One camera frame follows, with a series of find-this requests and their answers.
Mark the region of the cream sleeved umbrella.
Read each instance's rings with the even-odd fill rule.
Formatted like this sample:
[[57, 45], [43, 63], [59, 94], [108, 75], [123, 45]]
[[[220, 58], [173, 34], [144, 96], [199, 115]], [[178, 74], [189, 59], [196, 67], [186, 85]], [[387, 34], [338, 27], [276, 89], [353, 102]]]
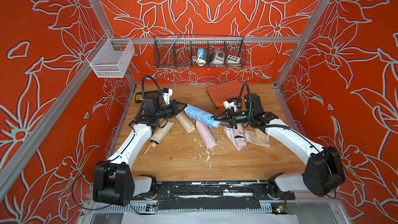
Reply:
[[196, 130], [195, 125], [192, 123], [192, 121], [185, 114], [184, 111], [181, 111], [175, 118], [188, 134], [190, 134], [194, 139], [199, 138], [197, 135], [194, 134], [194, 131]]

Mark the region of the blue sleeved umbrella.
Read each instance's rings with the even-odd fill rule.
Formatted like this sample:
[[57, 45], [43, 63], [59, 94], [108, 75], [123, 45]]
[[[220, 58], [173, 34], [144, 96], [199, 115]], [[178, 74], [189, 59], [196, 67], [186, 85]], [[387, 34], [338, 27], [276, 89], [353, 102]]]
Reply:
[[192, 119], [198, 120], [204, 124], [206, 124], [209, 128], [214, 127], [217, 128], [219, 126], [213, 126], [213, 114], [208, 113], [198, 107], [192, 106], [188, 104], [188, 106], [184, 109], [185, 113]]

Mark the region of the pink sleeved umbrella long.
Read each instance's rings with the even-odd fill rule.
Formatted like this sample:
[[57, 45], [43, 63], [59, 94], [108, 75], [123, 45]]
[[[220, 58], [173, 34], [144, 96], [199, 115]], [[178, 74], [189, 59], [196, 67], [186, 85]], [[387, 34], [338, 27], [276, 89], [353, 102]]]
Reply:
[[200, 122], [200, 121], [196, 121], [196, 129], [206, 147], [206, 149], [212, 150], [217, 146], [216, 140], [214, 138], [214, 136], [211, 134], [209, 127]]

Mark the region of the cream sleeve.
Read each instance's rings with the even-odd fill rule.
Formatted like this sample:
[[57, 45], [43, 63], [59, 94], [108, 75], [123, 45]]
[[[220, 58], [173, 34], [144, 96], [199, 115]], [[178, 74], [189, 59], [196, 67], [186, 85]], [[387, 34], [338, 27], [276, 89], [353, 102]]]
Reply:
[[270, 145], [269, 140], [257, 139], [255, 131], [244, 130], [244, 133], [245, 133], [245, 138], [246, 138], [247, 142], [257, 145], [257, 146], [270, 148], [271, 145]]

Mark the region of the pink sleeved umbrella short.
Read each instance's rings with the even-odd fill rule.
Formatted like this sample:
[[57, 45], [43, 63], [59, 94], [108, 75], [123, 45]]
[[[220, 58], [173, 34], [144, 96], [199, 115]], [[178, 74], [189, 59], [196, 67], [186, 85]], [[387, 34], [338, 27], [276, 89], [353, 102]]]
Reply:
[[232, 128], [231, 130], [233, 134], [233, 143], [235, 147], [238, 149], [238, 151], [241, 151], [242, 149], [245, 148], [248, 151], [249, 155], [252, 156], [253, 152], [247, 146], [243, 125], [237, 124], [237, 128]]

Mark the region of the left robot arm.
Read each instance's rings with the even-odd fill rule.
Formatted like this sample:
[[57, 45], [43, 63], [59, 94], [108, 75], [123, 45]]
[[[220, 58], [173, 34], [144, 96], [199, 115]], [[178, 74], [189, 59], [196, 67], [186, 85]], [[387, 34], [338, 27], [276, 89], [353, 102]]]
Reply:
[[93, 168], [93, 201], [127, 206], [139, 195], [147, 199], [156, 196], [155, 176], [133, 177], [132, 166], [145, 143], [150, 140], [151, 146], [158, 145], [173, 126], [170, 120], [187, 107], [172, 95], [169, 88], [142, 91], [141, 106], [129, 123], [130, 134], [113, 155]]

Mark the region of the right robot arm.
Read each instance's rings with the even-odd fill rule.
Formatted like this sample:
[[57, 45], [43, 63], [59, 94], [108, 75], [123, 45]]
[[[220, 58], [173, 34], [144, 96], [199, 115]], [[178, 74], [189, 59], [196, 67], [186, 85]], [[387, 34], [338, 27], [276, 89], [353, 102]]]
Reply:
[[311, 141], [274, 113], [266, 112], [260, 97], [250, 92], [248, 84], [242, 86], [237, 102], [237, 108], [228, 107], [214, 119], [227, 127], [248, 124], [259, 129], [289, 148], [306, 166], [303, 173], [279, 173], [269, 178], [266, 193], [270, 198], [278, 200], [290, 191], [307, 191], [324, 197], [336, 192], [346, 181], [341, 155], [336, 148]]

